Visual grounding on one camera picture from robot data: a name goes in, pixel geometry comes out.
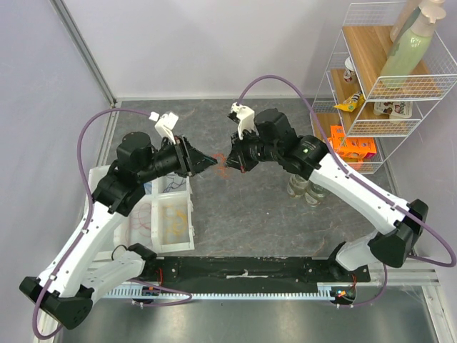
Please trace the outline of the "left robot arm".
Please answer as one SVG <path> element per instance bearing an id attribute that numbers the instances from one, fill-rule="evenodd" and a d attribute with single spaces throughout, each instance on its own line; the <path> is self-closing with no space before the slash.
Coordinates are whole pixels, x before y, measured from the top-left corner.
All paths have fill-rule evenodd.
<path id="1" fill-rule="evenodd" d="M 36 310 L 66 329 L 78 327 L 112 289 L 137 277 L 148 281 L 156 275 L 156 253 L 142 244 L 133 244 L 118 259 L 89 271 L 104 241 L 145 196 L 145 183 L 170 173 L 192 177 L 217 163 L 183 136 L 174 141 L 164 138 L 156 149 L 149 135 L 139 131 L 123 138 L 116 155 L 65 247 L 39 276 L 25 277 L 19 286 Z"/>

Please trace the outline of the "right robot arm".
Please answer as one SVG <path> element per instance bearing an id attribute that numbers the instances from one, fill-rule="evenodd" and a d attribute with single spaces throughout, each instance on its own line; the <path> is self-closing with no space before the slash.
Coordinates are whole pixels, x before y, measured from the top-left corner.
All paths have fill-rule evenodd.
<path id="1" fill-rule="evenodd" d="M 343 281 L 353 270 L 374 262 L 390 267 L 403 266 L 423 232 L 428 206 L 420 199 L 407 202 L 389 194 L 359 174 L 320 139 L 299 136 L 285 114 L 233 104 L 229 118 L 237 123 L 231 136 L 231 152 L 226 166 L 241 172 L 258 163 L 274 161 L 288 173 L 323 187 L 362 214 L 375 232 L 336 248 L 327 263 L 335 281 Z"/>

